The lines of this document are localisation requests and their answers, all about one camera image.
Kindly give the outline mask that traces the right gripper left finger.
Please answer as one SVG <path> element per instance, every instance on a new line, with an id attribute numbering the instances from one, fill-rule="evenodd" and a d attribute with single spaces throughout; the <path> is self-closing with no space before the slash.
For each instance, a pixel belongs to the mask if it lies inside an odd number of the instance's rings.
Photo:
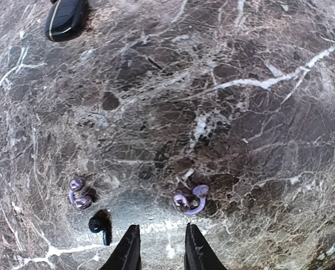
<path id="1" fill-rule="evenodd" d="M 141 270 L 139 225 L 130 225 L 100 270 Z"/>

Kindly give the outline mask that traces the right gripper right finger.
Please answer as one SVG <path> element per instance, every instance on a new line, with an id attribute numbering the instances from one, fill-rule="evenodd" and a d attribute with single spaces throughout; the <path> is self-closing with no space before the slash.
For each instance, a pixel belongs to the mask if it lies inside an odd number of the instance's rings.
<path id="1" fill-rule="evenodd" d="M 188 223 L 185 232 L 184 269 L 226 270 L 197 225 Z"/>

